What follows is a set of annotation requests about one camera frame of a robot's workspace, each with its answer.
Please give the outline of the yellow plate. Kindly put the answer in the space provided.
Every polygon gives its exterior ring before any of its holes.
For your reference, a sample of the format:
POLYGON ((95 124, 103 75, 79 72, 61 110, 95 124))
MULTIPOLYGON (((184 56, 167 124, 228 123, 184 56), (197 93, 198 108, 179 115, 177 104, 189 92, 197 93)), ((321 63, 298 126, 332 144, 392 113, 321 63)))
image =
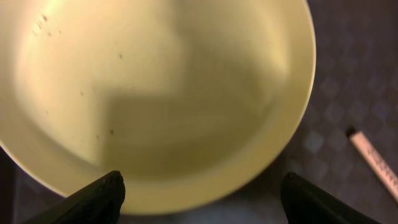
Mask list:
POLYGON ((1 147, 63 196, 118 170, 125 214, 200 207, 283 151, 315 64, 304 0, 2 1, 1 147))

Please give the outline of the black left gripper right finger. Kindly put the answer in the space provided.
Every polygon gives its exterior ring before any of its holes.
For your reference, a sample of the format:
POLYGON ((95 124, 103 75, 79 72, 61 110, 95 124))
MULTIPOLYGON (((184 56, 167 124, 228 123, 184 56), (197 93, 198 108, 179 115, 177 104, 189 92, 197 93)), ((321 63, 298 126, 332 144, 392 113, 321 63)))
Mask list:
POLYGON ((284 176, 280 199, 289 224, 379 224, 294 172, 284 176))

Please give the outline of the wooden chopstick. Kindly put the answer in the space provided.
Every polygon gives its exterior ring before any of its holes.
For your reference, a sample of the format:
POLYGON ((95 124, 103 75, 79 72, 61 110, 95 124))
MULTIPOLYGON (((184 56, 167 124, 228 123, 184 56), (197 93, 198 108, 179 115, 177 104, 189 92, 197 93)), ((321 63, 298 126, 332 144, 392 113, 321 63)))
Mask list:
POLYGON ((397 203, 397 175, 388 163, 362 131, 350 126, 346 136, 397 203))

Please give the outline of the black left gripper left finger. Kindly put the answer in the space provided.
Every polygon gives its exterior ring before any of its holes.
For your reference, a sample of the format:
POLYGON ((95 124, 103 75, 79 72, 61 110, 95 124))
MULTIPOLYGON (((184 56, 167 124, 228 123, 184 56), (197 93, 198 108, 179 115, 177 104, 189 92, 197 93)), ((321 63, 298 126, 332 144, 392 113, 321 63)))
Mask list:
POLYGON ((117 224, 126 195, 119 171, 111 171, 23 224, 117 224))

